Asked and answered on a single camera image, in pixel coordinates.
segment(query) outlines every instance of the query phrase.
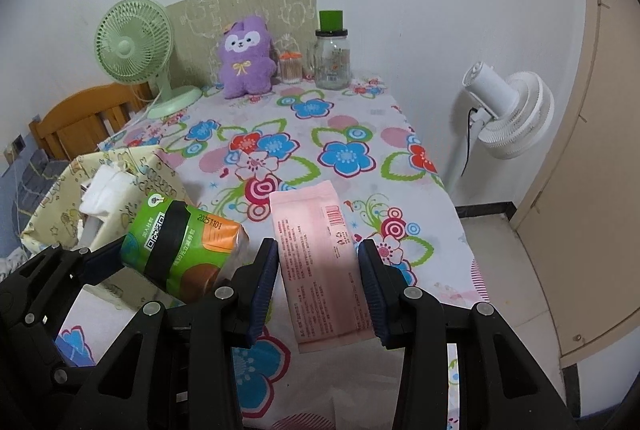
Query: pink package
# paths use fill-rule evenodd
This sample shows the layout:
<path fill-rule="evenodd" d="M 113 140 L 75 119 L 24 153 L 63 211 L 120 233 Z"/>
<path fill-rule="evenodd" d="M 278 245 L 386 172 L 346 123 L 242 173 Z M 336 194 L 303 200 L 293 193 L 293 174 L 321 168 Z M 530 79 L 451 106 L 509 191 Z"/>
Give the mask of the pink package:
<path fill-rule="evenodd" d="M 358 258 L 331 182 L 274 191 L 269 199 L 298 350 L 373 338 Z"/>

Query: yellow bow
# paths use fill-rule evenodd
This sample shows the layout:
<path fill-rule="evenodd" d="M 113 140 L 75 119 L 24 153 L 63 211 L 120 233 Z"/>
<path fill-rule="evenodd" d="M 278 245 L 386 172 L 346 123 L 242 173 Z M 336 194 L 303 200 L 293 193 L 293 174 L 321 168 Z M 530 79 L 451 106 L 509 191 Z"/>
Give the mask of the yellow bow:
<path fill-rule="evenodd" d="M 231 67 L 234 70 L 238 71 L 236 76 L 240 76 L 240 74 L 242 74 L 243 72 L 246 74 L 245 68 L 248 67 L 248 66 L 251 66 L 251 61 L 249 61 L 249 60 L 243 61 L 242 63 L 234 63 L 233 65 L 231 65 Z"/>

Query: fan stand pole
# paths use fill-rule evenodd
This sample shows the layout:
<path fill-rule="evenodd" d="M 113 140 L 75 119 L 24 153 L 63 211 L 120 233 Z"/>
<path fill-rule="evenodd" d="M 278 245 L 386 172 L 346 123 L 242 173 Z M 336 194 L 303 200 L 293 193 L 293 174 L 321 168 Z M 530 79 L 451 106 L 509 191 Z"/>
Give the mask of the fan stand pole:
<path fill-rule="evenodd" d="M 480 130 L 482 130 L 484 125 L 491 121 L 492 118 L 491 114 L 489 114 L 484 108 L 479 108 L 476 113 L 472 114 L 470 118 L 471 128 L 469 129 L 469 155 L 471 155 L 471 151 L 474 149 L 474 145 L 478 140 Z M 462 177 L 462 172 L 465 169 L 465 163 L 466 140 L 462 140 L 462 142 L 458 143 L 451 164 L 447 167 L 447 172 L 442 179 L 444 187 L 449 195 L 453 192 L 456 184 L 460 180 L 460 177 Z"/>

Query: black baseboard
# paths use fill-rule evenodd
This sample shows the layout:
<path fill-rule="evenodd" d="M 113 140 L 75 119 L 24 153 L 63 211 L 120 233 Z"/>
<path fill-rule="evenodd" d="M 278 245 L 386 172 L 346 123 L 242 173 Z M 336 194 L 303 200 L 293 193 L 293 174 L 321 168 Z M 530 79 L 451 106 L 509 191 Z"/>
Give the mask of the black baseboard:
<path fill-rule="evenodd" d="M 566 407 L 575 419 L 580 417 L 580 380 L 578 378 L 578 366 L 569 365 L 562 369 L 564 379 L 564 392 L 566 394 Z"/>
<path fill-rule="evenodd" d="M 504 213 L 507 219 L 511 220 L 511 217 L 516 213 L 516 206 L 513 203 L 472 204 L 471 206 L 456 206 L 456 213 L 459 219 Z"/>

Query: green jar lid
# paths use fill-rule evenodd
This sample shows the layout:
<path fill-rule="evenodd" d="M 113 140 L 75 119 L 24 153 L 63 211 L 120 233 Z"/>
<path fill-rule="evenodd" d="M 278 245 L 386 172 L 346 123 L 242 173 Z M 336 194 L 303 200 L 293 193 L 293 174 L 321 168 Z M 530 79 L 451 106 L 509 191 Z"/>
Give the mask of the green jar lid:
<path fill-rule="evenodd" d="M 322 32 L 342 30 L 342 11 L 320 11 L 320 30 Z"/>

